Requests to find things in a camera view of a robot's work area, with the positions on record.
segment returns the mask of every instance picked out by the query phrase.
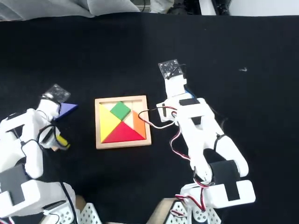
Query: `red triangle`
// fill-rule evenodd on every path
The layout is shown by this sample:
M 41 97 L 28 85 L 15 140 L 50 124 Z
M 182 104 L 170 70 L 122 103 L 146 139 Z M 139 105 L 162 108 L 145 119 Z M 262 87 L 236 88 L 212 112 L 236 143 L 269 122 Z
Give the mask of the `red triangle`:
M 122 121 L 102 143 L 137 140 L 145 140 L 145 138 Z

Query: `yellow piece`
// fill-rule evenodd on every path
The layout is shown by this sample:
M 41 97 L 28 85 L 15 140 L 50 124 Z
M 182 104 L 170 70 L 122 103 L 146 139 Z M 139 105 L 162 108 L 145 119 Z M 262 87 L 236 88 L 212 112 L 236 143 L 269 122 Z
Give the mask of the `yellow piece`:
M 67 142 L 67 140 L 65 140 L 61 135 L 56 136 L 57 141 L 59 141 L 59 143 L 61 145 L 63 145 L 64 147 L 69 148 L 71 145 Z
M 101 142 L 120 124 L 116 116 L 114 116 L 106 107 L 100 104 L 100 136 Z

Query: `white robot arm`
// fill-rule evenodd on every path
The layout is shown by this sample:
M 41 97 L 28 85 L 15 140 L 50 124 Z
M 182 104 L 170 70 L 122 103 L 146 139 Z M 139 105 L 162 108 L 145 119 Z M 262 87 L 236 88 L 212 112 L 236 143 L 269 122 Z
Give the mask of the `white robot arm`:
M 43 94 L 36 110 L 14 113 L 0 123 L 0 218 L 40 212 L 60 216 L 67 211 L 63 223 L 69 224 L 76 217 L 70 185 L 37 180 L 43 175 L 43 150 L 69 147 L 62 145 L 59 130 L 51 124 L 69 96 L 56 84 Z
M 252 183 L 240 179 L 249 172 L 246 160 L 231 138 L 224 134 L 206 101 L 186 91 L 183 66 L 177 60 L 159 64 L 165 80 L 167 99 L 157 104 L 157 108 L 161 121 L 175 122 L 188 146 L 185 159 L 190 160 L 195 183 L 185 185 L 180 192 L 188 213 L 194 212 L 197 207 L 188 197 L 202 201 L 203 207 L 211 208 L 254 202 L 256 197 Z M 209 164 L 204 157 L 207 148 L 221 155 L 224 161 Z M 188 223 L 193 223 L 190 214 L 188 217 Z

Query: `black fabric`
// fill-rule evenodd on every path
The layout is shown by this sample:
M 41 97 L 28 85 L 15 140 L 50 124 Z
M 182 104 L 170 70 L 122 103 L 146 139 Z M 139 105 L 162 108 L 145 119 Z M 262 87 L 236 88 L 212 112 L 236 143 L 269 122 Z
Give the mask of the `black fabric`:
M 71 92 L 68 102 L 79 108 L 59 121 L 71 148 L 52 155 L 63 179 L 103 220 L 143 224 L 163 198 L 192 182 L 190 165 L 168 145 L 177 128 L 151 129 L 151 146 L 96 150 L 94 99 L 146 94 L 154 108 L 166 97 L 157 64 L 177 58 L 187 64 L 189 88 L 228 117 L 225 133 L 249 164 L 256 202 L 232 207 L 225 223 L 292 223 L 298 23 L 296 16 L 158 14 L 0 22 L 0 116 L 37 106 L 54 83 Z M 149 117 L 159 123 L 157 113 Z M 186 153 L 182 139 L 175 148 Z

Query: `yellow triangle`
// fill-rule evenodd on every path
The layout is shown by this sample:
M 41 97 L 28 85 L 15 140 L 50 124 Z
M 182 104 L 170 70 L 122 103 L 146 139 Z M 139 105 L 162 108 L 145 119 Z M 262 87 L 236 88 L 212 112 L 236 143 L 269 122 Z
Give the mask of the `yellow triangle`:
M 114 116 L 106 107 L 100 104 L 100 136 L 101 142 L 120 124 L 116 116 Z

